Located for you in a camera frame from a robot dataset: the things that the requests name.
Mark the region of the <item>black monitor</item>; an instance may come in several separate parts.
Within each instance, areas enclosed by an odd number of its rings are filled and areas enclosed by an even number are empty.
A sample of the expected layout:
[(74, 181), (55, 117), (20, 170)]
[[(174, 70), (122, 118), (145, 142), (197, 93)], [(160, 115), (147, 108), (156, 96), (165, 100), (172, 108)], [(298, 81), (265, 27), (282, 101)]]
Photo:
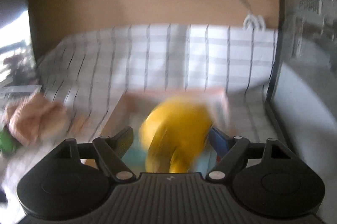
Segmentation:
[(1, 88), (38, 81), (28, 0), (1, 0)]

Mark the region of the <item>blue face mask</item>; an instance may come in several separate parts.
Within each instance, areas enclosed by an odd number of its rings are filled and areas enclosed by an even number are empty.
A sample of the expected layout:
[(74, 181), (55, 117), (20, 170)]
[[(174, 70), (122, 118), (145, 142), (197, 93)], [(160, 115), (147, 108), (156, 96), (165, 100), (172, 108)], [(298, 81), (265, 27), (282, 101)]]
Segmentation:
[(195, 161), (193, 171), (205, 176), (217, 164), (217, 153), (214, 149), (204, 150)]

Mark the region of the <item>yellow rubber toy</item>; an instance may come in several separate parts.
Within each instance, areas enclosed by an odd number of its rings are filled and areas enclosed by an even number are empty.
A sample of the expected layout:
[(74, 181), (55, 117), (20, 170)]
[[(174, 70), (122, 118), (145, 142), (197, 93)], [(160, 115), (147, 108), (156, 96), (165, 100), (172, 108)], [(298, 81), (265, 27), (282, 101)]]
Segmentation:
[(171, 98), (156, 106), (139, 129), (148, 173), (187, 173), (203, 152), (213, 120), (208, 105)]

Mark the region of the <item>blue tissue pack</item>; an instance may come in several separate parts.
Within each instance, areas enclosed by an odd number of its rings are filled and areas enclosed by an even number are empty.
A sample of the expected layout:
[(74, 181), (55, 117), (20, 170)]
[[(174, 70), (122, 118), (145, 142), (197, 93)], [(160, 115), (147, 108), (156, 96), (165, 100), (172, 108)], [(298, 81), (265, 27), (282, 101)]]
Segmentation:
[(136, 176), (138, 176), (146, 171), (145, 169), (146, 156), (147, 153), (144, 150), (132, 146), (122, 157), (122, 161)]

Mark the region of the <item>pink striped towel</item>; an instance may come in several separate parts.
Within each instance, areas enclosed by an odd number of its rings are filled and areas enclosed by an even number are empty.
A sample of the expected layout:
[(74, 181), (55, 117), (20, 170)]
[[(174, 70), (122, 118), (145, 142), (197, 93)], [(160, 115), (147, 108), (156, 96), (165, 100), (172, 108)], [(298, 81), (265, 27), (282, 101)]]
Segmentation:
[(23, 146), (49, 141), (66, 132), (70, 123), (67, 108), (42, 93), (10, 101), (3, 120), (11, 135)]

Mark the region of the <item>green plush toy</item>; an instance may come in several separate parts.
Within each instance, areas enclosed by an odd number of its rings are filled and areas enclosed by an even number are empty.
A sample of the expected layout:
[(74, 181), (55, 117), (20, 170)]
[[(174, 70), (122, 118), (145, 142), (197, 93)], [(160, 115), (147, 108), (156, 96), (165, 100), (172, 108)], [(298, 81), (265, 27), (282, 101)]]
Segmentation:
[(6, 154), (13, 154), (17, 150), (17, 143), (5, 126), (0, 132), (0, 149)]

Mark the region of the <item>pink cardboard box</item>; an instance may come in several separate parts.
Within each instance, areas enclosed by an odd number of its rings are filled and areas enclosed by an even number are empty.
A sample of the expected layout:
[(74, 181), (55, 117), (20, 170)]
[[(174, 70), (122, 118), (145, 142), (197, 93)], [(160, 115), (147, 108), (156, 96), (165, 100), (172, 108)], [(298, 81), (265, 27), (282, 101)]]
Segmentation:
[(135, 173), (205, 173), (215, 162), (210, 129), (231, 135), (224, 89), (146, 91), (122, 94), (99, 134), (110, 137), (131, 127), (123, 162)]

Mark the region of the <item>glass side computer case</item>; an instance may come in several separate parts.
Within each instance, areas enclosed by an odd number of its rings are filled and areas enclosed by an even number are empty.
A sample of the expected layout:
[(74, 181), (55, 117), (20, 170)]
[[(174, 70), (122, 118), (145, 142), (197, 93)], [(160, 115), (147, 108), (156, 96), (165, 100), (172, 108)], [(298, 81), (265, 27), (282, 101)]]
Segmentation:
[(322, 178), (336, 221), (336, 0), (280, 0), (267, 103), (284, 140)]

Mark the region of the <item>white black grid tablecloth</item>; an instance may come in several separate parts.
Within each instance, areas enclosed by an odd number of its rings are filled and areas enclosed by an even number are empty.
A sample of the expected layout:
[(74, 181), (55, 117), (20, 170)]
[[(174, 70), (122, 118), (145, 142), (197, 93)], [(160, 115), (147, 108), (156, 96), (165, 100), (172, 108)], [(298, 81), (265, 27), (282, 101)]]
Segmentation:
[(229, 96), (238, 134), (263, 142), (275, 132), (263, 110), (277, 47), (275, 29), (216, 25), (130, 25), (64, 38), (38, 60), (43, 90), (62, 101), (80, 131), (96, 137), (123, 92), (208, 91)]

